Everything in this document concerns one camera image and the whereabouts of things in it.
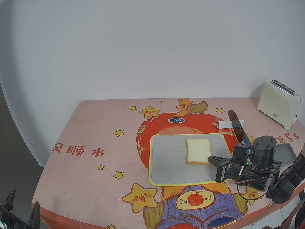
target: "table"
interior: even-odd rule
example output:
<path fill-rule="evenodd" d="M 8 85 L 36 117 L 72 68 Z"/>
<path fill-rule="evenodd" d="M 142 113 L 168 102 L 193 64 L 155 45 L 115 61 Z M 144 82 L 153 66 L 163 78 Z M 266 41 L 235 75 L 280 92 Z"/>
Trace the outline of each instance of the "table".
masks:
<path fill-rule="evenodd" d="M 282 208 L 265 197 L 246 201 L 234 181 L 154 187 L 148 181 L 150 138 L 155 134 L 220 133 L 230 151 L 231 128 L 216 127 L 233 109 L 251 141 L 272 135 L 296 155 L 305 142 L 299 120 L 286 131 L 256 110 L 257 98 L 92 100 L 81 102 L 55 144 L 37 185 L 41 218 L 50 228 L 241 228 Z M 301 183 L 294 198 L 305 188 Z M 240 187 L 245 197 L 260 191 Z M 201 204 L 186 194 L 211 195 Z"/>

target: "yellow star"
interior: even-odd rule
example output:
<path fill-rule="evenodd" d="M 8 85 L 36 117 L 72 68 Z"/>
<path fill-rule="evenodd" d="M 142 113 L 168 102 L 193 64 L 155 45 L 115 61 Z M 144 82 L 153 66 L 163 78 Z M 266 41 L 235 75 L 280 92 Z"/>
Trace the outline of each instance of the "yellow star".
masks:
<path fill-rule="evenodd" d="M 116 136 L 120 136 L 120 135 L 124 135 L 124 130 L 116 130 L 116 132 L 114 133 Z"/>
<path fill-rule="evenodd" d="M 130 109 L 131 111 L 136 110 L 136 106 L 130 106 L 128 109 Z"/>
<path fill-rule="evenodd" d="M 108 226 L 108 228 L 109 228 L 109 229 L 116 229 L 116 227 L 115 227 L 113 224 L 111 224 L 110 226 Z"/>
<path fill-rule="evenodd" d="M 252 137 L 250 134 L 248 134 L 247 137 L 249 138 L 250 143 L 253 144 L 255 138 Z"/>
<path fill-rule="evenodd" d="M 219 113 L 222 114 L 222 113 L 225 112 L 225 111 L 221 108 L 221 109 L 217 109 L 216 112 L 219 112 Z"/>
<path fill-rule="evenodd" d="M 184 99 L 178 99 L 179 101 L 179 105 L 185 105 L 186 107 L 193 104 L 193 101 L 190 101 L 188 98 L 184 98 Z"/>
<path fill-rule="evenodd" d="M 260 197 L 260 191 L 259 190 L 256 190 L 254 188 L 251 188 L 251 187 L 246 187 L 246 193 L 244 194 L 244 198 L 247 198 L 247 199 L 262 199 Z M 249 204 L 252 205 L 254 204 L 255 200 L 250 200 L 249 201 Z"/>
<path fill-rule="evenodd" d="M 146 109 L 141 110 L 140 113 L 144 114 L 144 118 L 149 118 L 151 116 L 159 116 L 158 112 L 160 111 L 160 109 L 154 109 L 150 106 L 148 106 Z"/>
<path fill-rule="evenodd" d="M 98 166 L 98 169 L 99 169 L 99 170 L 102 170 L 104 167 L 105 167 L 105 166 L 100 165 L 100 166 Z"/>
<path fill-rule="evenodd" d="M 157 203 L 154 199 L 156 193 L 157 189 L 155 188 L 145 189 L 139 184 L 134 183 L 132 185 L 131 192 L 125 195 L 122 200 L 132 205 L 133 213 L 138 213 L 144 207 L 157 207 Z"/>
<path fill-rule="evenodd" d="M 117 180 L 123 179 L 124 178 L 123 173 L 124 172 L 116 171 L 116 173 L 115 173 L 115 175 L 113 177 L 115 177 Z"/>

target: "toaster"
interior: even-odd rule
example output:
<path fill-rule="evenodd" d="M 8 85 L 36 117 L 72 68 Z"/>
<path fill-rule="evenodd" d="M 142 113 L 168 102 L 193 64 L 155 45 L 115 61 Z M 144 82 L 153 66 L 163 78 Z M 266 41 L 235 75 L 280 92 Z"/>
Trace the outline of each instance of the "toaster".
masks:
<path fill-rule="evenodd" d="M 300 102 L 303 103 L 303 100 L 295 94 L 294 90 L 277 80 L 272 80 L 265 82 L 256 109 L 289 130 L 296 122 L 296 112 Z"/>

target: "gray tray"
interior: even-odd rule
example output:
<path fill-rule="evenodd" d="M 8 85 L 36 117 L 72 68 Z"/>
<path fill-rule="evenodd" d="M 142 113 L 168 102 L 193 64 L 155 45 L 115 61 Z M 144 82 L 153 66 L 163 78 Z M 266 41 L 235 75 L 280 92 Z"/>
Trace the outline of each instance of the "gray tray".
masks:
<path fill-rule="evenodd" d="M 187 165 L 186 139 L 208 139 L 213 156 L 230 158 L 223 135 L 155 135 L 151 138 L 149 181 L 154 186 L 198 185 L 215 182 L 213 165 Z"/>

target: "red apple print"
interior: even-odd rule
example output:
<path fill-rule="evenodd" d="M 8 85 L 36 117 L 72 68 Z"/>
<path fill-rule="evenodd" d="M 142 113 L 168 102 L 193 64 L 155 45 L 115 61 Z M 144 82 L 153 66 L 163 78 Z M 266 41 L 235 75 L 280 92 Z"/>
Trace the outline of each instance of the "red apple print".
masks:
<path fill-rule="evenodd" d="M 203 203 L 203 196 L 198 194 L 198 192 L 189 195 L 188 197 L 189 205 L 198 206 Z"/>

